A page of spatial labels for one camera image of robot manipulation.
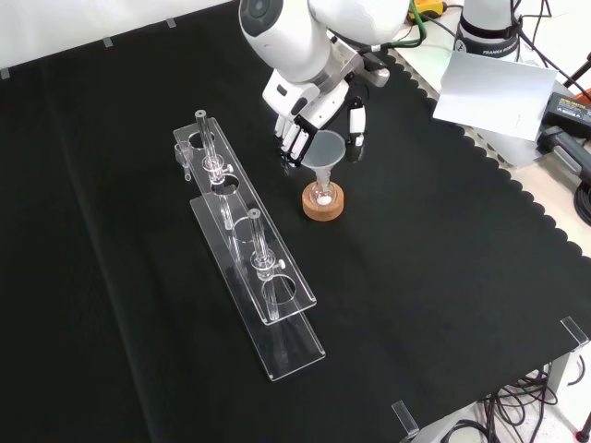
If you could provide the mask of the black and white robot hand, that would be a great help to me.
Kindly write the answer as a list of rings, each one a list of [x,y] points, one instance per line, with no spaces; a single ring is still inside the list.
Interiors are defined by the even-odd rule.
[[[277,114],[273,134],[283,162],[298,167],[317,133],[332,130],[344,138],[345,158],[364,157],[367,130],[365,86],[350,73],[329,92],[312,83],[291,84],[273,71],[262,97]]]

